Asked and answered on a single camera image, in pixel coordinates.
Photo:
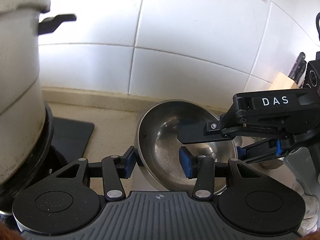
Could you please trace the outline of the large metal pot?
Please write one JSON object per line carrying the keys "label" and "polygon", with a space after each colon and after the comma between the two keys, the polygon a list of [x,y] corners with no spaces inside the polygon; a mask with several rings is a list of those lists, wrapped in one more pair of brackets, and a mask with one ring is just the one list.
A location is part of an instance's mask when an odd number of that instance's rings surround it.
{"label": "large metal pot", "polygon": [[39,20],[50,0],[1,0],[1,210],[30,180],[41,151],[33,154],[46,123],[40,86],[40,35],[49,34],[74,14]]}

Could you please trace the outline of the wooden knife block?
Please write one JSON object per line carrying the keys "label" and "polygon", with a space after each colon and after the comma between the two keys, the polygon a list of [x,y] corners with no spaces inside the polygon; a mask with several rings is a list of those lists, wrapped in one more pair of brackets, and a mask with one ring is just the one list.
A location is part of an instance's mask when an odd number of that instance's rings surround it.
{"label": "wooden knife block", "polygon": [[298,85],[294,80],[286,76],[285,74],[279,72],[272,83],[270,85],[269,90],[284,90],[284,89],[298,89]]}

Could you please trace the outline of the white cloth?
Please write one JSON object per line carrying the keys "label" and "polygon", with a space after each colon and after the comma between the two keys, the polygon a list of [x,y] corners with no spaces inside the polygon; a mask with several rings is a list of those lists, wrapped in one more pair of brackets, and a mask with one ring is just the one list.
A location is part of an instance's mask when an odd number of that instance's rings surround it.
{"label": "white cloth", "polygon": [[305,202],[305,215],[298,232],[302,236],[319,232],[319,172],[309,150],[303,147],[291,152],[284,158],[284,164],[295,177],[293,190]]}

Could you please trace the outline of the steel bowl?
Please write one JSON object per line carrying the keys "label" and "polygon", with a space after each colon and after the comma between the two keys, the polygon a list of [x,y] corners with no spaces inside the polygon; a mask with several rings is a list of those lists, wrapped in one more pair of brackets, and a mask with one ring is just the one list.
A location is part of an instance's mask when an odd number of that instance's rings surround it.
{"label": "steel bowl", "polygon": [[211,111],[185,100],[164,100],[145,110],[135,137],[137,162],[145,179],[158,191],[192,193],[196,180],[188,179],[180,165],[178,129],[216,120]]}
{"label": "steel bowl", "polygon": [[[248,146],[250,144],[253,144],[255,142],[259,142],[263,140],[263,138],[259,138],[259,137],[235,137],[235,139],[233,139],[233,142],[235,144],[235,146],[239,146],[239,147],[245,147]],[[259,163],[254,164],[254,167],[257,167],[258,165],[261,168],[267,169],[267,170],[275,170],[280,168],[283,165],[283,159],[273,159],[273,160],[267,160],[267,161],[262,161]]]}

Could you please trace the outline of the black stove top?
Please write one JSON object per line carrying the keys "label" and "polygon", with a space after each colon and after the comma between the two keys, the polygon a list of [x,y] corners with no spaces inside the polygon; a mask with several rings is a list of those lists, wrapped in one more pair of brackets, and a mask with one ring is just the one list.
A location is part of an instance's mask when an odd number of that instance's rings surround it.
{"label": "black stove top", "polygon": [[40,137],[25,161],[1,183],[1,220],[12,215],[16,196],[51,173],[83,157],[94,124],[54,117],[45,105],[46,118]]}

